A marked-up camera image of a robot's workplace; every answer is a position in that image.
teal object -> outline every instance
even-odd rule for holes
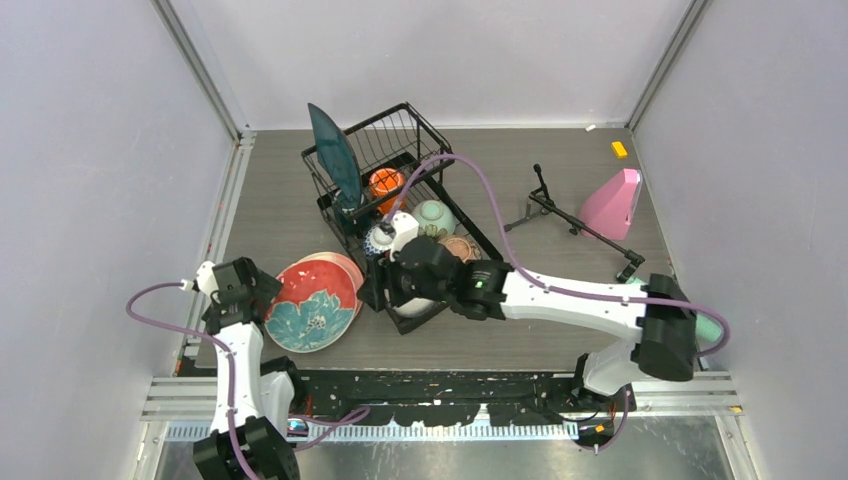
[[[645,285],[647,282],[637,277],[630,277],[630,279],[627,280],[627,283]],[[695,317],[695,334],[698,335],[698,338],[700,338],[701,340],[706,340],[710,343],[715,343],[721,338],[721,325],[713,321],[712,318],[699,313]]]
[[[336,198],[339,207],[355,209],[362,198],[362,179],[356,155],[336,122],[315,105],[310,103],[308,107],[318,163],[339,187],[340,194]]]

gray table surface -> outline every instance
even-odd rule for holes
[[[598,187],[621,168],[639,168],[626,130],[571,129],[443,130],[453,150],[477,161],[495,188],[507,222],[523,214],[527,194],[538,186],[532,165],[542,165],[551,196],[575,214]],[[622,141],[630,156],[618,160],[610,143]],[[300,151],[312,145],[311,131],[261,132],[250,157],[227,246],[228,259],[251,257],[276,274],[305,255],[343,252],[320,216],[317,192]],[[495,221],[477,177],[463,165],[445,172],[445,187],[498,249]],[[627,262],[598,240],[568,233],[568,224],[549,215],[509,233],[528,269],[594,282],[614,282]],[[628,237],[621,242],[646,258],[637,271],[668,273],[667,252],[647,189],[643,189]],[[401,336],[386,313],[363,306],[348,331],[324,350],[295,354],[267,340],[263,361],[288,355],[303,368],[557,370],[570,371],[581,354],[614,341],[597,331],[541,320],[478,322],[450,311]],[[198,367],[212,367],[212,348],[203,345]]]

pink sponge holder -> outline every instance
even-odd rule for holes
[[[641,187],[642,174],[639,170],[625,168],[586,200],[578,218],[587,227],[611,240],[624,240],[633,221]],[[592,236],[585,230],[582,233]]]

dish rack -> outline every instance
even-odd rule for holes
[[[318,163],[315,146],[313,145],[301,152],[301,157],[309,169],[312,181],[318,191],[316,203],[321,216],[336,238],[339,239],[347,254],[366,276],[366,287],[364,288],[367,288],[369,282],[371,285],[376,284],[377,276],[375,263],[366,258],[363,249],[365,232],[348,233],[349,229],[345,228],[344,225],[379,222],[382,214],[377,207],[400,193],[400,189],[396,189],[386,196],[371,198],[368,193],[371,174],[381,168],[394,168],[400,171],[404,178],[409,179],[412,172],[424,160],[453,151],[447,139],[409,103],[395,105],[363,120],[345,129],[344,134],[356,155],[362,190],[366,195],[365,203],[352,212],[343,212],[334,208],[333,199],[339,188]],[[443,186],[445,170],[454,163],[454,160],[442,160],[421,174],[409,188],[404,209],[411,212],[418,203],[425,200],[442,201],[456,219],[456,234],[464,234],[473,239],[480,246],[484,258],[503,260],[498,249],[445,190]],[[383,305],[379,304],[371,305],[371,307],[378,311],[383,309]],[[414,318],[403,317],[392,309],[386,310],[398,327],[398,331],[405,334],[423,325],[445,308],[447,308],[447,305],[440,305],[438,308],[430,309],[427,313]]]

small yellow object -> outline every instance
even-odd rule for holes
[[[612,142],[612,151],[615,152],[615,156],[619,160],[627,158],[627,149],[624,148],[624,144],[621,142]]]

